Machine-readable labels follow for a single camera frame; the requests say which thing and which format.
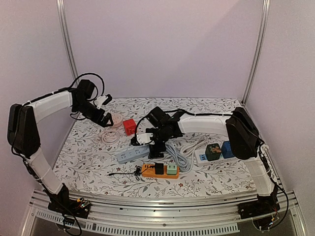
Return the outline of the light blue power strip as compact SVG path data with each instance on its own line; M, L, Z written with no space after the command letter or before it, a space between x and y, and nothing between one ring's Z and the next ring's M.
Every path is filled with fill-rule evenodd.
M177 152L175 147L170 144L166 144L166 153L174 159L175 164L179 167L182 173L188 173L192 170L194 160L193 156L191 156L191 159L189 160L183 154ZM132 150L119 153L116 155L116 159L119 164L124 164L146 155L149 156L149 145L139 146Z

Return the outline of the black power adapter with cable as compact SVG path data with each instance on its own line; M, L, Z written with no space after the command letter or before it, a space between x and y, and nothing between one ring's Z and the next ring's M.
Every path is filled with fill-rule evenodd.
M136 166L133 172L109 173L108 176L132 175L132 176L135 176L136 180L140 180L140 177L142 176L142 174L150 169L153 169L154 172L158 175L164 173L164 165L162 163L155 163L155 164L143 164L142 166Z

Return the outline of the orange power strip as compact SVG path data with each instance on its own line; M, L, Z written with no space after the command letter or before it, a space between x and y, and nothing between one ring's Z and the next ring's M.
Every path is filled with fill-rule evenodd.
M149 177L149 178L163 178L163 179L177 179L179 177L179 168L178 168L178 173L175 176L167 175L166 168L167 168L167 165L164 165L164 173L163 174L158 175L154 172L153 169L150 169L150 170L146 171L145 173L143 173L142 176L143 177Z

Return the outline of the red cube socket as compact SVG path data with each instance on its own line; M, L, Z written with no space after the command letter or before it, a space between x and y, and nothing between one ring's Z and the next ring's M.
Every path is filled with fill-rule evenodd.
M127 136L133 135L136 129L136 123L134 119L127 119L123 121L124 130Z

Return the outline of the green plug adapter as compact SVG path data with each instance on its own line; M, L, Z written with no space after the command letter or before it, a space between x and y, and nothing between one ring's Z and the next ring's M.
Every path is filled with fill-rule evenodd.
M178 166L175 165L175 164L167 165L166 173L167 173L167 175L172 175L172 176L177 175L177 173L178 173Z

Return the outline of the white multicolour power strip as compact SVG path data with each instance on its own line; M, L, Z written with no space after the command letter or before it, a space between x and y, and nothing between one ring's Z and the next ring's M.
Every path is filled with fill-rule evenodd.
M206 157L205 150L205 148L202 148L194 151L194 160L198 167L238 160L236 157L224 158L221 154L218 160L209 161Z

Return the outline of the dark green cube socket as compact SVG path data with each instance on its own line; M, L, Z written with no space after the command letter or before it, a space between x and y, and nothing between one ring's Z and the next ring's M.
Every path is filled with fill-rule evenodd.
M221 155L221 148L219 144L208 144L206 146L205 155L208 161L219 160Z

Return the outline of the blue cube socket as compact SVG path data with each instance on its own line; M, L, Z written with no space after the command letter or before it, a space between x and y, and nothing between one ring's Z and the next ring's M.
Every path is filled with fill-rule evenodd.
M235 157L230 146L229 141L224 141L221 146L221 152L224 159L229 159Z

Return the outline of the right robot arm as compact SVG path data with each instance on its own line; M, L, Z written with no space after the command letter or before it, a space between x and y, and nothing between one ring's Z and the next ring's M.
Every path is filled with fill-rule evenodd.
M187 133L215 133L228 136L231 151L242 160L254 180L257 199L238 205L242 219L252 218L280 210L277 193L283 189L273 180L271 168L262 153L265 142L259 131L242 107L231 114L193 114L184 109L163 111L153 108L145 118L153 126L144 134L135 133L131 145L150 145L150 153L155 155L166 150L169 139L182 137Z

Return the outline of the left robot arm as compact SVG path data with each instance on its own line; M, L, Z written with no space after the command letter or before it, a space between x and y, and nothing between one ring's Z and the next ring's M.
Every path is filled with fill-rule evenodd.
M95 84L83 77L84 74L78 77L77 87L70 85L24 104L13 104L9 111L7 140L11 152L22 158L28 172L48 195L48 209L86 219L90 212L90 201L83 198L72 200L69 197L69 189L57 178L43 154L37 127L43 119L66 108L71 108L73 114L80 113L101 127L113 126L112 115L102 109L112 100L112 96L101 93L92 97Z

